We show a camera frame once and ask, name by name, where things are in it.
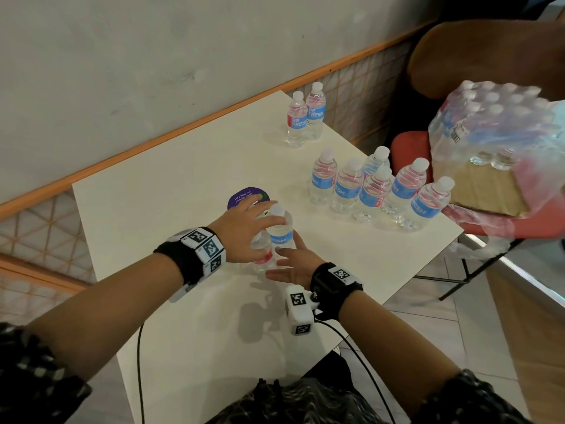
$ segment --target table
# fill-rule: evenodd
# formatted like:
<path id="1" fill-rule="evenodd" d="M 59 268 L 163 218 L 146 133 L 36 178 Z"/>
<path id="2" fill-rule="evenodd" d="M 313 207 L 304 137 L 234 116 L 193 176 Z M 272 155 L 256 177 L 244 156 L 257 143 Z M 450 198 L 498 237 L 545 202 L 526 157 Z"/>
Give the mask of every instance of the table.
<path id="1" fill-rule="evenodd" d="M 276 92 L 76 183 L 97 278 L 145 257 L 169 235 L 213 221 L 247 186 L 278 199 L 306 244 L 353 271 L 380 303 L 462 232 L 442 214 L 408 234 L 310 204 L 307 184 L 322 149 L 331 147 L 340 166 L 364 155 L 327 126 L 319 141 L 289 148 L 289 102 Z M 329 328 L 289 334 L 284 288 L 227 264 L 179 302 L 161 306 L 141 340 L 147 422 L 202 423 L 258 378 L 290 383 L 331 351 L 341 339 Z M 136 341 L 134 335 L 117 358 L 140 423 Z"/>

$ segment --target black cable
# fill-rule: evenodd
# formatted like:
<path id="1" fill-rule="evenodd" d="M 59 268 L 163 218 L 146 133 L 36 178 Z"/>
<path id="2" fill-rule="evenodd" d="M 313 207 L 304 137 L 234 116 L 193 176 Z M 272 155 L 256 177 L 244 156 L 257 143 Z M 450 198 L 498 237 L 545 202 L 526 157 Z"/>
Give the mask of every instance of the black cable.
<path id="1" fill-rule="evenodd" d="M 363 367 L 365 368 L 365 370 L 367 371 L 367 373 L 369 374 L 369 377 L 371 378 L 371 381 L 373 382 L 373 384 L 375 385 L 375 388 L 378 391 L 378 394 L 381 396 L 381 399 L 383 399 L 383 403 L 385 404 L 385 408 L 386 411 L 388 412 L 388 414 L 390 415 L 390 419 L 392 420 L 392 424 L 396 424 L 396 422 L 394 421 L 394 417 L 392 416 L 392 412 L 390 411 L 388 405 L 386 404 L 386 400 L 385 397 L 383 396 L 383 393 L 381 392 L 380 388 L 377 385 L 377 381 L 375 381 L 375 378 L 373 378 L 373 375 L 371 374 L 371 371 L 369 371 L 369 368 L 367 367 L 367 365 L 365 364 L 365 362 L 363 360 L 361 360 L 361 357 L 359 357 L 359 355 L 357 354 L 357 351 L 355 351 L 355 348 L 353 348 L 351 346 L 351 344 L 349 343 L 349 341 L 347 339 L 345 339 L 345 336 L 342 335 L 340 333 L 340 331 L 338 329 L 336 329 L 335 327 L 329 325 L 328 323 L 326 323 L 325 321 L 321 321 L 318 320 L 317 318 L 314 319 L 314 321 L 316 323 L 321 323 L 324 326 L 328 326 L 330 329 L 332 329 L 335 333 L 337 333 L 338 335 L 341 336 L 341 338 L 343 339 L 343 341 L 349 346 L 349 348 L 351 349 L 351 351 L 353 351 L 353 354 L 355 354 L 355 356 L 357 357 L 357 359 L 359 359 L 359 361 L 361 362 L 361 364 L 363 365 Z"/>
<path id="2" fill-rule="evenodd" d="M 141 367 L 139 366 L 139 345 L 141 343 L 141 331 L 144 324 L 139 328 L 139 335 L 137 335 L 137 385 L 139 387 L 139 406 L 141 408 L 141 424 L 145 424 L 145 410 L 143 407 L 143 391 L 141 390 Z"/>

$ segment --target patterned shirt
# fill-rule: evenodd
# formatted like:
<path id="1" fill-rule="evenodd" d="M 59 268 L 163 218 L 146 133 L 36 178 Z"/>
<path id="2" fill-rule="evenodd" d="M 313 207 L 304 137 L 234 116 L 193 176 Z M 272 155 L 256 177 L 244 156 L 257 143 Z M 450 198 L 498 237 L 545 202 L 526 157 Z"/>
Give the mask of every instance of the patterned shirt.
<path id="1" fill-rule="evenodd" d="M 39 338 L 0 323 L 0 422 L 65 422 L 92 389 L 58 362 Z M 315 378 L 281 387 L 260 380 L 254 390 L 226 407 L 209 424 L 383 423 L 358 393 L 329 388 Z M 469 370 L 430 396 L 413 423 L 530 423 Z"/>

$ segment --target round purple sticker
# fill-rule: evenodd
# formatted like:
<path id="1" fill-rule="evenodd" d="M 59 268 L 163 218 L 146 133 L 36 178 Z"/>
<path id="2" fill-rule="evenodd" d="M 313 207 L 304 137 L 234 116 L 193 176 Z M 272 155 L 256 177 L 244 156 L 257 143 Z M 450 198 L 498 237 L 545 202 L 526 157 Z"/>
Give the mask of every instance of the round purple sticker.
<path id="1" fill-rule="evenodd" d="M 228 201 L 228 209 L 230 209 L 231 207 L 236 207 L 241 201 L 243 201 L 248 196 L 259 195 L 259 194 L 261 195 L 261 199 L 259 199 L 257 202 L 270 200 L 267 192 L 262 191 L 259 188 L 244 188 L 230 198 L 230 200 Z"/>

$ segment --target black patterned sleeve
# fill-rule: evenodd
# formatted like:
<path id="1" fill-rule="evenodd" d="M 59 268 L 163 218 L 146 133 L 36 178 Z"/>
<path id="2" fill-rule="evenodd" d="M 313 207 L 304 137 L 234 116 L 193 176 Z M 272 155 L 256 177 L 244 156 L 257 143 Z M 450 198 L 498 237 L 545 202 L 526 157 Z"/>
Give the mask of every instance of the black patterned sleeve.
<path id="1" fill-rule="evenodd" d="M 23 327 L 0 323 L 0 422 L 58 424 L 92 389 Z"/>
<path id="2" fill-rule="evenodd" d="M 421 406 L 413 424 L 531 424 L 518 410 L 498 396 L 492 385 L 466 369 L 447 381 L 440 392 Z"/>

